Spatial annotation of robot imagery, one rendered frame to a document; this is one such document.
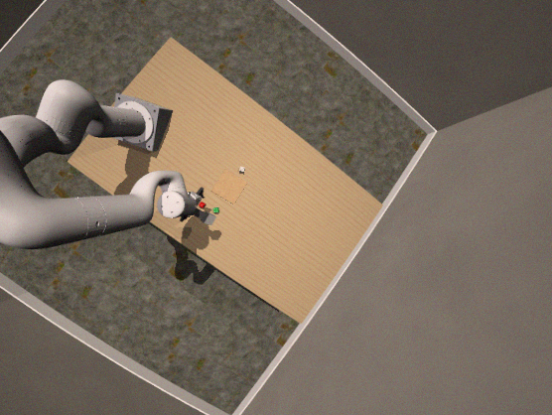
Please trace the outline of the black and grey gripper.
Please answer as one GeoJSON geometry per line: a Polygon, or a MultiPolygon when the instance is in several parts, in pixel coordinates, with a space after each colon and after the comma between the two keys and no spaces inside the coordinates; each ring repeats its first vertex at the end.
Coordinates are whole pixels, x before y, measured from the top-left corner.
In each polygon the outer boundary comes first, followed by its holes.
{"type": "MultiPolygon", "coordinates": [[[[190,193],[190,196],[192,196],[197,201],[197,206],[200,203],[201,199],[202,198],[204,199],[204,195],[203,195],[204,188],[202,187],[196,193],[195,192],[189,192],[189,193],[190,193]]],[[[181,216],[180,221],[183,222],[184,220],[187,219],[187,217],[190,217],[191,215],[193,214],[181,216]]]]}

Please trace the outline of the tan textured mat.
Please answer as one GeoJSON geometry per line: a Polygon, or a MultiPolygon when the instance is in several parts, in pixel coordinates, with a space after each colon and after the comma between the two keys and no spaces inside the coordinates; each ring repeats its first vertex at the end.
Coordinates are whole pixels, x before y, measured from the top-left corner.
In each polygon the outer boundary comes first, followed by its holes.
{"type": "Polygon", "coordinates": [[[211,191],[235,204],[246,185],[247,182],[225,169],[211,191]]]}

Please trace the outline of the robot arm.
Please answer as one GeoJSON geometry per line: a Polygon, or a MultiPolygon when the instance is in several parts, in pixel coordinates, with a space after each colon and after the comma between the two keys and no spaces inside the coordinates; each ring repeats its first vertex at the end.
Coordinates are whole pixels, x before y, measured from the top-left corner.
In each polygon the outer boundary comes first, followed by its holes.
{"type": "Polygon", "coordinates": [[[0,243],[43,249],[145,225],[153,217],[158,186],[162,194],[157,209],[162,216],[193,214],[213,224],[216,216],[196,208],[196,200],[176,171],[145,175],[131,195],[49,199],[36,191],[24,167],[44,153],[72,153],[85,132],[135,144],[149,140],[154,122],[148,109],[134,101],[118,107],[99,105],[73,81],[56,80],[47,87],[37,118],[0,118],[0,243]]]}

